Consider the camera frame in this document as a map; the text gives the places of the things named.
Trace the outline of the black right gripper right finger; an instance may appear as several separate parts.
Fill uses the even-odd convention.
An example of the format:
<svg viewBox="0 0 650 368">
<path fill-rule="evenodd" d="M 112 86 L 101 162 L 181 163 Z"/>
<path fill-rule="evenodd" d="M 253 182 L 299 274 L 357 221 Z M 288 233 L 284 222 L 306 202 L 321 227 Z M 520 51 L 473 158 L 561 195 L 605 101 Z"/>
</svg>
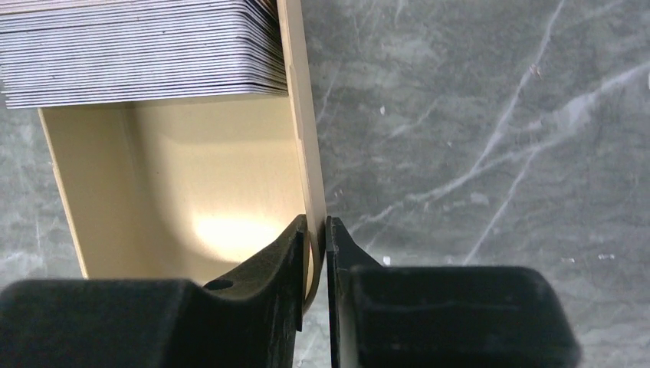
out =
<svg viewBox="0 0 650 368">
<path fill-rule="evenodd" d="M 325 228 L 334 367 L 577 367 L 547 279 L 518 266 L 390 267 Z"/>
</svg>

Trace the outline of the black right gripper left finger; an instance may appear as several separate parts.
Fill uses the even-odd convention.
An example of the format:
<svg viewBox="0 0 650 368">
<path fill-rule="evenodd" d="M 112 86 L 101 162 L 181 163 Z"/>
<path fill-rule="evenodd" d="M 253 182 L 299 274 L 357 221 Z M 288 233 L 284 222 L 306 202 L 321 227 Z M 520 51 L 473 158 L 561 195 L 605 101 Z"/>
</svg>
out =
<svg viewBox="0 0 650 368">
<path fill-rule="evenodd" d="M 205 285 L 23 280 L 1 294 L 3 367 L 289 367 L 302 327 L 307 219 Z"/>
</svg>

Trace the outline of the beige oval plastic tray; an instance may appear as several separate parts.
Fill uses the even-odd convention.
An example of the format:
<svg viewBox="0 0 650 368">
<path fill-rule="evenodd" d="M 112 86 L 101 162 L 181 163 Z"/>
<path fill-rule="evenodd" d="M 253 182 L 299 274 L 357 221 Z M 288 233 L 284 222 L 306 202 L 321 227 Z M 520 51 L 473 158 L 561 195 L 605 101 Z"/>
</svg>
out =
<svg viewBox="0 0 650 368">
<path fill-rule="evenodd" d="M 205 284 L 307 217 L 304 306 L 327 214 L 299 1 L 279 2 L 288 94 L 39 111 L 85 278 Z"/>
</svg>

